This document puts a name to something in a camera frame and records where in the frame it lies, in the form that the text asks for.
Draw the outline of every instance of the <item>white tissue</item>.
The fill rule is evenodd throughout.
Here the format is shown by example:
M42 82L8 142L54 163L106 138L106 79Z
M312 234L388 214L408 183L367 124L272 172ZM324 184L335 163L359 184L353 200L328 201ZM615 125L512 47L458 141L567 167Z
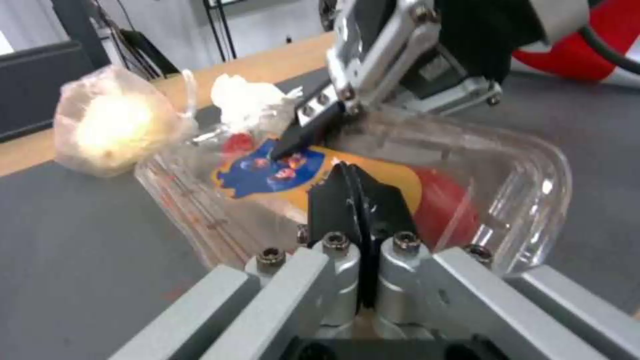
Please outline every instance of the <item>white tissue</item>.
M211 101L220 108L221 122L233 132L260 128L279 134L293 116L302 87L284 94L274 84L249 83L241 76L219 76L211 87Z

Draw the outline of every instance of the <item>metal stand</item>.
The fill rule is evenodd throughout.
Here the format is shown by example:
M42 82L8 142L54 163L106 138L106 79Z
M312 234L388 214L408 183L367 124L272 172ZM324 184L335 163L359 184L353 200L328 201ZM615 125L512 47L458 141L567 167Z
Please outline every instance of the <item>metal stand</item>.
M225 15L225 10L222 4L222 0L216 0L216 5L211 6L209 0L202 0L202 4L204 5L205 13L207 14L207 19L209 20L209 26L211 27L211 31L213 32L213 37L216 40L216 45L218 46L218 52L220 53L220 58L223 62L227 62L228 59L236 59L236 47L234 46L234 41L231 39L231 32L229 31L229 25L227 22L227 16ZM213 18L211 17L211 10L217 10L220 15L220 22L222 23L226 39L226 43L228 44L228 49L231 52L225 56L225 51L222 49L222 43L220 42L220 36L218 35L218 31L216 30L216 26L213 23Z

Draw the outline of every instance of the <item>metal bolt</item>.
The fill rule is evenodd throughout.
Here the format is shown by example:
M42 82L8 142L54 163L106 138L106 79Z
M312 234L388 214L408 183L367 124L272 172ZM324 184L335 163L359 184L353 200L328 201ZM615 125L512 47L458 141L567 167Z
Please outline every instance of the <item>metal bolt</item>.
M354 97L353 88L350 85L347 85L346 87L340 90L340 92L338 93L338 96L342 101L352 100Z
M410 231L400 231L394 234L394 250L401 254L416 255L420 244L420 239Z
M502 99L500 98L499 94L495 94L494 96L491 96L489 99L486 100L486 103L489 104L489 106L496 106L498 104L500 104L500 101Z
M302 107L302 114L307 117L311 117L314 114L314 109L309 105L304 105Z
M349 250L349 239L344 233L332 231L322 238L323 252L331 257L345 256Z
M318 104L326 105L329 102L329 97L324 92L321 92L320 95L317 96L316 100L318 101Z
M273 273L284 265L287 256L277 247L268 247L256 256L257 268L261 272Z
M478 263L490 267L493 262L493 254L489 249L482 245L478 244L469 244L463 248L472 258L474 258Z
M417 24L425 22L440 22L440 15L433 9L428 8L425 4L418 4L413 8L411 17Z
M296 241L300 245L306 245L309 242L309 226L305 224L298 225L298 233L296 233Z

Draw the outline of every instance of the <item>white wall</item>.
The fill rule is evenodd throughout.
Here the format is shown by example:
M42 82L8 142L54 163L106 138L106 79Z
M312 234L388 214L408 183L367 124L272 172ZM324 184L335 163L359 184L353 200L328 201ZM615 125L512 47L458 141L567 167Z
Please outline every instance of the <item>white wall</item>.
M50 0L0 0L0 31L15 51L67 39Z
M179 69L221 62L202 0L122 2L136 29ZM129 28L116 0L100 3L119 26ZM238 57L284 45L287 35L296 41L322 33L317 0L244 0L226 5L225 13Z
M6 39L6 36L0 30L0 56L5 54L11 54L13 52L13 47L9 44L9 40Z
M136 29L179 69L202 69L221 62L202 0L121 1ZM116 0L99 2L120 27L129 28ZM226 5L238 57L284 45L287 35L297 41L322 33L317 2L244 0ZM51 10L51 0L0 0L0 31L16 51L67 38Z

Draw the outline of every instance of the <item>gray tabletop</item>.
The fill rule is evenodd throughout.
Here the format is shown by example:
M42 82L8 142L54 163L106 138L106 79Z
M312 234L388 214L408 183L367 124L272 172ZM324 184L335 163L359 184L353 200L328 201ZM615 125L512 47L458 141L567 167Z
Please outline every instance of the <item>gray tabletop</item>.
M323 71L292 79L310 89ZM640 92L512 76L496 108L458 116L525 131L567 155L568 221L548 263L633 312L640 305ZM198 119L206 126L215 109ZM96 179L55 163L0 178L3 359L100 359L205 269L132 174Z

